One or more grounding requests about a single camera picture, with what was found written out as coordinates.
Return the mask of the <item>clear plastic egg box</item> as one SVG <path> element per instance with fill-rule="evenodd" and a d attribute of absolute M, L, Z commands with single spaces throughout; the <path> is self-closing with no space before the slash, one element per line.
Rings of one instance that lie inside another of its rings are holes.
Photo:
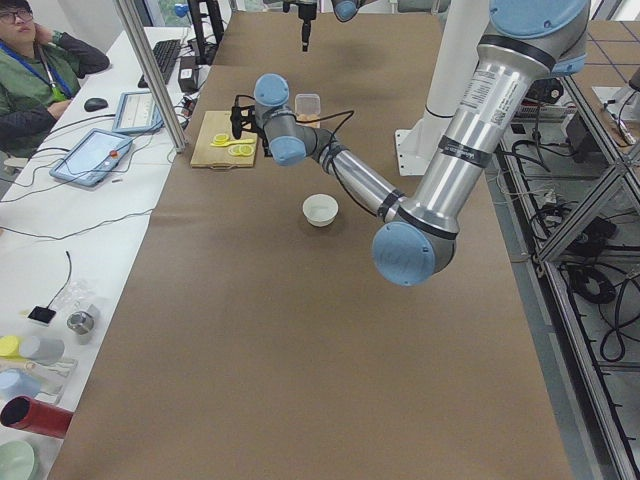
<path fill-rule="evenodd" d="M 294 112 L 299 123 L 318 127 L 320 125 L 321 99 L 316 93 L 299 93 L 295 96 Z"/>

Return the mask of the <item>yellow plastic knife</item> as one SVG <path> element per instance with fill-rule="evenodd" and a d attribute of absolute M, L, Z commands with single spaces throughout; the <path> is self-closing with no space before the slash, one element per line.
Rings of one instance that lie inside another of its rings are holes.
<path fill-rule="evenodd" d="M 229 146 L 232 146 L 232 145 L 243 145 L 243 144 L 244 145 L 247 145 L 247 144 L 251 145 L 251 144 L 254 144 L 254 143 L 255 143 L 254 139 L 238 139 L 238 140 L 230 140 L 229 143 L 227 145 L 224 145 L 224 146 L 214 146 L 211 143 L 210 143 L 210 146 L 221 147 L 222 148 L 222 147 L 229 147 Z"/>

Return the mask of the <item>black keyboard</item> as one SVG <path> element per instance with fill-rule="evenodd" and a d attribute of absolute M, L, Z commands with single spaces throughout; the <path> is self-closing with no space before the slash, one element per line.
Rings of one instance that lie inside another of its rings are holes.
<path fill-rule="evenodd" d="M 170 81 L 180 50 L 181 41 L 178 39 L 161 40 L 152 49 L 164 84 L 168 84 Z"/>

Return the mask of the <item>teach pendant tablet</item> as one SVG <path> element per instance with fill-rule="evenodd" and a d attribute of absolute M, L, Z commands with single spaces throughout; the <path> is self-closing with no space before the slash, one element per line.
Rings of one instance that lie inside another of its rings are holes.
<path fill-rule="evenodd" d="M 133 139 L 102 129 L 91 129 L 49 171 L 56 180 L 93 187 L 114 170 L 129 152 Z"/>
<path fill-rule="evenodd" d="M 160 111 L 150 91 L 121 94 L 112 126 L 113 132 L 138 134 L 154 132 L 162 126 Z"/>

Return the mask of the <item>white bowl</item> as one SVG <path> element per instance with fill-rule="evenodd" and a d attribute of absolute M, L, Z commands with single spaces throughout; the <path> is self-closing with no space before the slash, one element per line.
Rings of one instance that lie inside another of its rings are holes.
<path fill-rule="evenodd" d="M 325 227 L 335 220 L 339 205 L 330 195 L 314 194 L 304 200 L 302 211 L 309 224 L 314 227 Z"/>

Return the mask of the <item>near teach pendant tablet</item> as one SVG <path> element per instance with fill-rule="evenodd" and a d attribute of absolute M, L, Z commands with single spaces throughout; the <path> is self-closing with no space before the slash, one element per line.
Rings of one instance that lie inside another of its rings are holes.
<path fill-rule="evenodd" d="M 56 180 L 93 187 L 114 170 L 129 152 L 133 139 L 102 129 L 91 129 L 49 171 Z"/>

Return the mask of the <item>black computer mouse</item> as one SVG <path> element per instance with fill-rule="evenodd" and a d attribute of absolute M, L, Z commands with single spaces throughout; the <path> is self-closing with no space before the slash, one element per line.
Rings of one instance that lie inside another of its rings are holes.
<path fill-rule="evenodd" d="M 88 113 L 105 109 L 109 106 L 108 101 L 104 98 L 92 97 L 85 101 L 84 110 Z"/>

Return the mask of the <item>seated person green jacket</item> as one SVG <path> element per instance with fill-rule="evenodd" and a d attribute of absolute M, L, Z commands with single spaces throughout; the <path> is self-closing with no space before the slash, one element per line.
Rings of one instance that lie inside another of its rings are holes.
<path fill-rule="evenodd" d="M 32 156 L 80 90 L 110 66 L 99 49 L 34 19 L 26 1 L 1 3 L 1 152 Z"/>

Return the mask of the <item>steel cup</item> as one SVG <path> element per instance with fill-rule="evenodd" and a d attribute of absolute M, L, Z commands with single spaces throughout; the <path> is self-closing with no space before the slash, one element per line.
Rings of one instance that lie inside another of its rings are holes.
<path fill-rule="evenodd" d="M 87 345 L 92 340 L 99 318 L 100 310 L 94 304 L 85 304 L 67 317 L 66 325 L 78 344 Z"/>

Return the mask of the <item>small black square pad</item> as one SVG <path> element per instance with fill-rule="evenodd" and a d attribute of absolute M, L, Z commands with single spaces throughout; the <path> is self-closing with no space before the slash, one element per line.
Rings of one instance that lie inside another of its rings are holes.
<path fill-rule="evenodd" d="M 27 318 L 39 324 L 49 325 L 56 316 L 56 311 L 49 307 L 35 306 L 28 314 Z"/>

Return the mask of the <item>grey cup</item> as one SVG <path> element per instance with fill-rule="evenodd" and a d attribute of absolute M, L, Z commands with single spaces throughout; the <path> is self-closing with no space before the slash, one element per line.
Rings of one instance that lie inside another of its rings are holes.
<path fill-rule="evenodd" d="M 58 362 L 62 359 L 64 352 L 64 342 L 56 338 L 29 336 L 25 337 L 19 346 L 19 354 L 22 357 L 42 365 Z"/>

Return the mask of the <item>yellow cup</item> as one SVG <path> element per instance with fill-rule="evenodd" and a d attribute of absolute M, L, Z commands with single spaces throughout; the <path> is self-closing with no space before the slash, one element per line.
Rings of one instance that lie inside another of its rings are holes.
<path fill-rule="evenodd" d="M 5 335 L 0 337 L 0 357 L 18 358 L 20 356 L 20 345 L 22 338 L 16 335 Z"/>

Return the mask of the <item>light blue cup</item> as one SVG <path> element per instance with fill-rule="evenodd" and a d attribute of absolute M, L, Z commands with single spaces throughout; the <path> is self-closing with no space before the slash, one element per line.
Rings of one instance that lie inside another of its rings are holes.
<path fill-rule="evenodd" d="M 41 382 L 19 369 L 6 369 L 0 373 L 1 398 L 10 400 L 18 396 L 34 398 L 41 392 Z"/>

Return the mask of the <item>green bowl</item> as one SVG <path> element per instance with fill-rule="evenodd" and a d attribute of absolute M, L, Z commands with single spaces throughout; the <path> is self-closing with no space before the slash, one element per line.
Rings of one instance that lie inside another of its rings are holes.
<path fill-rule="evenodd" d="M 28 442 L 14 440 L 1 445 L 2 480 L 30 480 L 35 471 L 35 451 Z"/>

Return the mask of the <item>aluminium frame post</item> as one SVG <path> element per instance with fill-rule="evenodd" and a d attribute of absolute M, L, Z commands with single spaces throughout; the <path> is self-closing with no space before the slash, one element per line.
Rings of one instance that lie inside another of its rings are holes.
<path fill-rule="evenodd" d="M 147 80 L 156 105 L 159 107 L 164 126 L 168 130 L 173 146 L 177 153 L 182 153 L 186 147 L 186 137 L 177 119 L 172 100 L 157 66 L 134 2 L 131 0 L 114 0 L 114 6 L 142 69 L 142 74 Z"/>

